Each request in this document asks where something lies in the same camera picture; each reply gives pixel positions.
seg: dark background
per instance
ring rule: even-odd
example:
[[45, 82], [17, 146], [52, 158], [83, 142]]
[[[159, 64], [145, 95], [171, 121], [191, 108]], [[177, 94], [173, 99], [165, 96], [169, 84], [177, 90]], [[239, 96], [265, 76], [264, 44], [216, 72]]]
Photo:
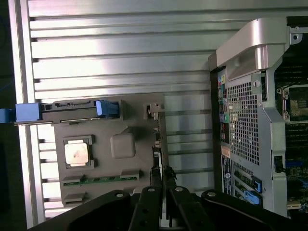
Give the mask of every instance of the dark background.
[[[15, 108], [8, 0], [0, 1], [0, 108]], [[26, 230], [18, 127], [0, 124], [0, 230]]]

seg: metal panel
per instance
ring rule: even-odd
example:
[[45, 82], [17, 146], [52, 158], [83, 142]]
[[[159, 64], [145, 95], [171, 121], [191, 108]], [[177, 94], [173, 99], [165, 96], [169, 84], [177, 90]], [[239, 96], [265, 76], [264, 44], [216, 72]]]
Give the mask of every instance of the metal panel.
[[[166, 92], [167, 140], [178, 153], [182, 147], [205, 150], [179, 143], [211, 139], [208, 55], [250, 20], [308, 15], [305, 0], [9, 0], [9, 6], [18, 103]], [[44, 215], [64, 211], [53, 207], [45, 213], [42, 205], [48, 205], [41, 202], [40, 188], [50, 201], [61, 195], [55, 179], [41, 184], [40, 177], [53, 177], [47, 168], [56, 160], [55, 137], [50, 125], [19, 131], [32, 227]], [[209, 155], [210, 149], [172, 155], [178, 184], [213, 187], [213, 173], [203, 163]], [[200, 164], [178, 164], [194, 158]]]

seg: ventilation grille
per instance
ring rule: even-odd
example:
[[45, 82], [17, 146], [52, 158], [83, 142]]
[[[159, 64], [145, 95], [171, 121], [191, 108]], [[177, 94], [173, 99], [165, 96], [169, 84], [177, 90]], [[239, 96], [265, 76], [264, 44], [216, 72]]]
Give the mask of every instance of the ventilation grille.
[[252, 171], [250, 171], [249, 169], [243, 167], [242, 165], [240, 165], [240, 164], [238, 164], [238, 163], [236, 163], [236, 162], [233, 162], [233, 164], [234, 164], [235, 166], [237, 166], [239, 169], [241, 169], [241, 170], [247, 172], [248, 174], [253, 175], [253, 172], [252, 172]]
[[233, 154], [259, 165], [257, 95], [251, 83], [228, 88], [230, 144]]

